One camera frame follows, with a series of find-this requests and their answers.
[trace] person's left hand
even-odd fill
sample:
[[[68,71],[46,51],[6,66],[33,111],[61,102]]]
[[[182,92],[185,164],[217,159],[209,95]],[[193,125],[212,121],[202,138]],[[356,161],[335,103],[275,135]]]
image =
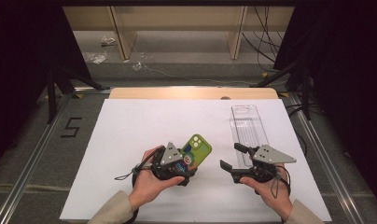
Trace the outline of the person's left hand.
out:
[[[145,152],[142,161],[154,150],[159,147],[155,147]],[[153,157],[151,157],[147,162],[152,162]],[[176,176],[168,180],[159,180],[153,175],[151,170],[141,170],[136,177],[136,182],[133,187],[133,191],[128,196],[131,204],[131,209],[133,211],[137,210],[140,206],[145,203],[150,203],[159,196],[159,194],[170,188],[171,186],[177,185],[185,180],[183,176]]]

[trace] sleeve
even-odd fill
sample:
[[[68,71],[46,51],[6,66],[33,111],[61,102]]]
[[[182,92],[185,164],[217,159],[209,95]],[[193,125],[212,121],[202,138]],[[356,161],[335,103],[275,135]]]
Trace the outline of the sleeve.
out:
[[[286,224],[321,224],[324,223],[317,217],[309,208],[302,204],[299,200],[295,200],[293,208],[291,209],[290,216],[288,217]]]
[[[132,216],[133,211],[128,195],[121,190],[99,209],[89,224],[120,224],[130,220]]]

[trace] floor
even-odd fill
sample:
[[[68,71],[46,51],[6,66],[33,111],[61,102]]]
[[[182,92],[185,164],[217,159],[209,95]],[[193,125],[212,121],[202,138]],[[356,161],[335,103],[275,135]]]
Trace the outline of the floor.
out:
[[[75,35],[92,78],[109,87],[239,88],[258,83],[263,76],[274,73],[272,61],[258,55],[244,38],[239,58],[231,60],[225,34],[221,32],[140,32],[130,60],[125,61],[119,57],[116,46],[101,47],[104,37],[115,38],[112,32],[75,32]],[[255,34],[245,33],[245,36],[258,47]],[[271,33],[275,45],[280,45],[281,37],[283,33]],[[270,45],[261,43],[260,49],[274,58]],[[106,59],[99,64],[92,62],[94,57],[100,56]],[[286,79],[282,77],[269,87],[285,93]],[[73,97],[61,95],[58,98],[59,114],[52,127],[47,124],[46,92],[40,96],[38,107],[34,108],[16,139],[17,145],[0,160],[0,211],[9,211],[2,213],[6,215],[3,223],[63,223],[59,214],[91,138],[103,100],[108,97],[108,91],[92,91],[79,81],[74,81],[74,85],[82,91]],[[281,94],[280,98],[289,106],[300,102],[297,96],[300,96],[299,91]],[[327,115],[316,106],[315,96],[311,103],[314,106],[310,108],[312,119],[309,123],[300,112],[292,115],[291,122],[299,134],[301,147],[306,151],[315,182],[333,219],[331,223],[377,223],[376,198],[349,155],[343,153],[343,145],[328,123]],[[294,107],[286,109],[288,113],[293,110]],[[64,137],[75,133],[65,129],[68,122],[79,127],[76,137]],[[310,132],[315,132],[317,139],[312,139]],[[328,155],[326,161],[321,159],[323,153]],[[33,161],[33,167],[27,166],[28,161]],[[338,185],[330,181],[336,176],[339,178]],[[343,189],[346,194],[341,196],[336,189]],[[9,198],[11,192],[17,192],[16,200]],[[342,205],[346,197],[354,201],[354,206]]]

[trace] phone case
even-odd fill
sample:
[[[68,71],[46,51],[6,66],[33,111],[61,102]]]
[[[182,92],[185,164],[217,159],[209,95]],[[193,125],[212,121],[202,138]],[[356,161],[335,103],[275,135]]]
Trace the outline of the phone case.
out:
[[[189,171],[197,168],[211,152],[211,145],[197,133],[192,135],[180,151]]]

